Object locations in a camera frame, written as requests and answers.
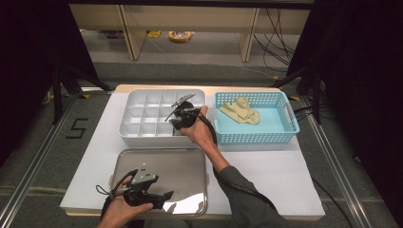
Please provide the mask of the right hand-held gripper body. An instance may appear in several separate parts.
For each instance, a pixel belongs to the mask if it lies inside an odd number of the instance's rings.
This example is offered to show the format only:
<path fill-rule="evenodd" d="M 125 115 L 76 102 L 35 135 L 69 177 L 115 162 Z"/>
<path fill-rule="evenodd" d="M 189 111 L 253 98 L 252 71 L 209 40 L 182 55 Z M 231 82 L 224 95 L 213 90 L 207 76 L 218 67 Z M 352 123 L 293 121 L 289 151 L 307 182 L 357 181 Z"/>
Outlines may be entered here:
<path fill-rule="evenodd" d="M 195 93 L 184 95 L 171 105 L 174 107 L 172 111 L 174 117 L 172 119 L 181 120 L 181 124 L 183 124 L 185 128 L 192 126 L 200 113 L 200 110 L 189 102 L 189 99 L 194 96 Z"/>

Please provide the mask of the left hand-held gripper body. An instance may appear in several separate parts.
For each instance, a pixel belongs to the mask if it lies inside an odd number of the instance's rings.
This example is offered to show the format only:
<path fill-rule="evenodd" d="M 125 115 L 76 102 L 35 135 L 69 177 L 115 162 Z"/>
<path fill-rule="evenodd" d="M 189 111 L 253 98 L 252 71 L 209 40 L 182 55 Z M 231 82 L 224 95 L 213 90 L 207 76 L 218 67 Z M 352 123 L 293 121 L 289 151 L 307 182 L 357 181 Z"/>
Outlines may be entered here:
<path fill-rule="evenodd" d="M 130 206 L 152 203 L 153 209 L 157 209 L 157 203 L 161 202 L 160 197 L 149 194 L 148 188 L 158 180 L 158 176 L 148 171 L 143 164 L 142 167 L 131 171 L 129 177 L 123 193 L 125 202 Z"/>

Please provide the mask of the white divided storage box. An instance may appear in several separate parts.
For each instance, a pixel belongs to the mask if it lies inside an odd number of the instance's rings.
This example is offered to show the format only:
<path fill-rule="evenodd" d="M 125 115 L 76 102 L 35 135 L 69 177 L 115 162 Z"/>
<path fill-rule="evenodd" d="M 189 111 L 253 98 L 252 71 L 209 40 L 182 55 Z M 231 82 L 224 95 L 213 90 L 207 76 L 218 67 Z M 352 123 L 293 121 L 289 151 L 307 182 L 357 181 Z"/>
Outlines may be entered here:
<path fill-rule="evenodd" d="M 195 107 L 205 105 L 200 89 L 135 89 L 128 94 L 119 134 L 133 148 L 193 148 L 187 137 L 174 137 L 171 105 L 182 96 L 195 93 L 189 102 Z"/>

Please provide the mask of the blue plastic basket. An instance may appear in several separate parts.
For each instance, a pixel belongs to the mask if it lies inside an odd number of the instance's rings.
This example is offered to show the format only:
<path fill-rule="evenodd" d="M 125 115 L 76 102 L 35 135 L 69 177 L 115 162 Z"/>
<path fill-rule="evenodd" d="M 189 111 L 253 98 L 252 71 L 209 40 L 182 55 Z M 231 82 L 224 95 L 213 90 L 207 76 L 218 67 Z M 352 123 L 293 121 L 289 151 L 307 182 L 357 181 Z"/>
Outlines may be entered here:
<path fill-rule="evenodd" d="M 238 98 L 246 98 L 259 113 L 258 123 L 238 123 L 221 111 L 222 105 L 233 105 Z M 299 132 L 297 118 L 282 91 L 219 91 L 213 104 L 219 144 L 287 143 Z"/>

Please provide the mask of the person's right hand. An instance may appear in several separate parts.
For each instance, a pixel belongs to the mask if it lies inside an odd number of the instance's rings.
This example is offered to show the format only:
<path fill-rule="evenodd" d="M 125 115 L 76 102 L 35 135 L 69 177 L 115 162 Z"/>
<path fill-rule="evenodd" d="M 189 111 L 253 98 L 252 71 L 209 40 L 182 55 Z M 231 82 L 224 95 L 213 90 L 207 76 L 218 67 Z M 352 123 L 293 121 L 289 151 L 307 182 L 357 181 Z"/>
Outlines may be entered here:
<path fill-rule="evenodd" d="M 206 118 L 208 107 L 201 107 L 201 112 L 197 120 L 190 127 L 183 127 L 181 132 L 187 136 L 193 143 L 197 144 L 202 150 L 209 151 L 216 148 L 214 137 L 211 130 L 211 123 Z"/>

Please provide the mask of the person's left hand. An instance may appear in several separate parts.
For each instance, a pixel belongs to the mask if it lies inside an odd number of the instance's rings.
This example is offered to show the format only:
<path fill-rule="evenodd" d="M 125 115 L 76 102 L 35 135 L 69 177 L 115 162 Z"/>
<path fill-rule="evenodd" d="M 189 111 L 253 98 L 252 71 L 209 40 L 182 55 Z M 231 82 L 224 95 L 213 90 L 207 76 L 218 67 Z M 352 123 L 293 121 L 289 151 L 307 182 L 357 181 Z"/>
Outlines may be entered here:
<path fill-rule="evenodd" d="M 136 216 L 153 208 L 152 203 L 144 203 L 138 206 L 130 206 L 123 196 L 106 199 L 106 209 L 97 228 L 123 228 Z"/>

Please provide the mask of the white table board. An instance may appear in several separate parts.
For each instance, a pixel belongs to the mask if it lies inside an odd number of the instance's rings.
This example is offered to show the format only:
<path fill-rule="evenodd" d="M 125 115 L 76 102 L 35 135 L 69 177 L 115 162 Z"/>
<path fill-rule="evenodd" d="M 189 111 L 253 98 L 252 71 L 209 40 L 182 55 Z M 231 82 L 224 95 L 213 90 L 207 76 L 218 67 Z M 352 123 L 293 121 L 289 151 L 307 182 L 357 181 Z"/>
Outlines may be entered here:
<path fill-rule="evenodd" d="M 208 117 L 214 125 L 216 109 L 214 94 L 219 91 L 240 91 L 229 88 L 149 88 L 149 89 L 200 89 L 205 93 Z M 106 195 L 97 191 L 98 186 L 110 189 L 110 178 L 121 152 L 133 148 L 119 134 L 121 118 L 128 94 L 114 92 L 97 125 L 86 152 L 61 202 L 70 215 L 74 213 L 98 214 Z M 240 143 L 219 144 L 222 155 L 242 175 L 254 183 L 262 195 L 272 201 L 278 212 L 286 219 L 318 220 L 325 214 L 321 200 L 313 185 L 311 175 L 303 158 L 297 134 L 285 143 Z M 222 192 L 213 172 L 211 162 L 205 158 L 207 206 L 203 214 L 195 217 L 167 219 L 206 219 L 226 217 L 231 210 L 227 197 Z"/>

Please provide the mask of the orange tape roll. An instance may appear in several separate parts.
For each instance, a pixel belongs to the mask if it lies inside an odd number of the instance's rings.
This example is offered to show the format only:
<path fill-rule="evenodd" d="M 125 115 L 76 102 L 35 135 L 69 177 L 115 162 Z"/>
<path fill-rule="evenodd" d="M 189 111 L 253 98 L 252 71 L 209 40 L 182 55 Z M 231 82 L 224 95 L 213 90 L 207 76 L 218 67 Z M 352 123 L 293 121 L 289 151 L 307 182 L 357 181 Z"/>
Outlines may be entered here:
<path fill-rule="evenodd" d="M 184 43 L 189 41 L 192 35 L 191 31 L 169 31 L 167 37 L 172 42 Z"/>

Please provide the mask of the beige wooden desk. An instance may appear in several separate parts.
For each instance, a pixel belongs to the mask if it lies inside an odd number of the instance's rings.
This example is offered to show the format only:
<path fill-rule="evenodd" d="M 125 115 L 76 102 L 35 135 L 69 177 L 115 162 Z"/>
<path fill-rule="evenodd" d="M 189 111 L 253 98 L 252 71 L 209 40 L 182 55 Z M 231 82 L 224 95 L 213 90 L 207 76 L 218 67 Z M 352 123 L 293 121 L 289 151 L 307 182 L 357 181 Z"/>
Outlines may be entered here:
<path fill-rule="evenodd" d="M 300 35 L 307 9 L 242 9 L 214 7 L 163 7 L 71 4 L 80 29 L 120 30 L 129 58 L 141 53 L 149 30 L 229 32 L 238 37 L 240 58 L 247 62 L 255 34 L 273 31 Z"/>

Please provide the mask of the black metal stand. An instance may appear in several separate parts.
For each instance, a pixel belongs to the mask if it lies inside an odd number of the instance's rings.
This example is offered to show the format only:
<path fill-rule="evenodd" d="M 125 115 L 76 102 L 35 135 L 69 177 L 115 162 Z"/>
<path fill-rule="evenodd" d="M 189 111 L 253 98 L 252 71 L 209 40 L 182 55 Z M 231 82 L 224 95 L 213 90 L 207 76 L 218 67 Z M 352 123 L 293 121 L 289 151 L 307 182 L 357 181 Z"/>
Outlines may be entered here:
<path fill-rule="evenodd" d="M 320 100 L 320 76 L 318 71 L 313 66 L 304 66 L 301 69 L 287 75 L 282 80 L 277 80 L 274 82 L 273 87 L 280 88 L 286 84 L 292 82 L 296 78 L 300 81 L 297 85 L 296 92 L 298 95 L 307 95 L 312 92 L 313 95 L 313 115 L 317 124 L 321 124 L 319 115 L 319 100 Z"/>
<path fill-rule="evenodd" d="M 62 107 L 62 89 L 61 86 L 67 91 L 68 95 L 78 95 L 83 92 L 77 80 L 84 79 L 87 82 L 99 87 L 103 91 L 112 91 L 113 88 L 107 84 L 102 83 L 97 74 L 88 74 L 81 69 L 65 64 L 57 65 L 52 73 L 52 89 L 53 89 L 53 102 L 54 102 L 54 118 L 53 124 L 57 124 L 63 116 Z"/>

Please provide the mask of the black curtain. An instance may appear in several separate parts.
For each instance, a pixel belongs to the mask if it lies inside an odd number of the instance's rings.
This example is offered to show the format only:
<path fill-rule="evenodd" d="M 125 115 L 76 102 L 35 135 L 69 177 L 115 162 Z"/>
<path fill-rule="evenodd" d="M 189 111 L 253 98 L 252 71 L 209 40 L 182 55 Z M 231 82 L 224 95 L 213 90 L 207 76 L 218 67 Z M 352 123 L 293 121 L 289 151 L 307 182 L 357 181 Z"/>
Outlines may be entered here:
<path fill-rule="evenodd" d="M 403 0 L 314 0 L 290 71 L 316 54 L 333 111 L 403 228 Z"/>
<path fill-rule="evenodd" d="M 98 80 L 68 0 L 0 0 L 0 166 L 55 81 Z"/>

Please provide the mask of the aluminium floor rail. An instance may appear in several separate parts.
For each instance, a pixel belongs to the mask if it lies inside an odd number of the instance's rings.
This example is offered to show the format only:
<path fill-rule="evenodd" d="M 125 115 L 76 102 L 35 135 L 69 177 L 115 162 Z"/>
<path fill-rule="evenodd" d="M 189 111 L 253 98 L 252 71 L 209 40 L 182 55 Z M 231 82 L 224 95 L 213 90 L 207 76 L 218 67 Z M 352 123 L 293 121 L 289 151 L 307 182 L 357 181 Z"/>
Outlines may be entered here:
<path fill-rule="evenodd" d="M 357 228 L 372 228 L 368 216 L 360 202 L 351 182 L 349 181 L 344 169 L 342 168 L 330 141 L 328 140 L 321 124 L 318 122 L 318 111 L 308 115 L 310 126 L 312 127 L 321 150 L 330 165 L 330 169 L 339 187 L 339 190 L 345 199 L 345 202 L 350 209 L 352 217 Z"/>
<path fill-rule="evenodd" d="M 0 228 L 9 228 L 12 224 L 29 191 L 29 188 L 43 166 L 51 147 L 54 145 L 54 142 L 56 141 L 59 132 L 66 121 L 68 112 L 71 110 L 71 107 L 74 105 L 77 99 L 77 95 L 69 95 L 67 97 L 66 103 L 62 108 L 62 114 L 58 120 L 51 125 L 45 139 L 41 143 L 41 146 L 29 164 L 28 169 L 24 173 L 24 176 L 14 187 L 7 204 L 1 210 Z"/>

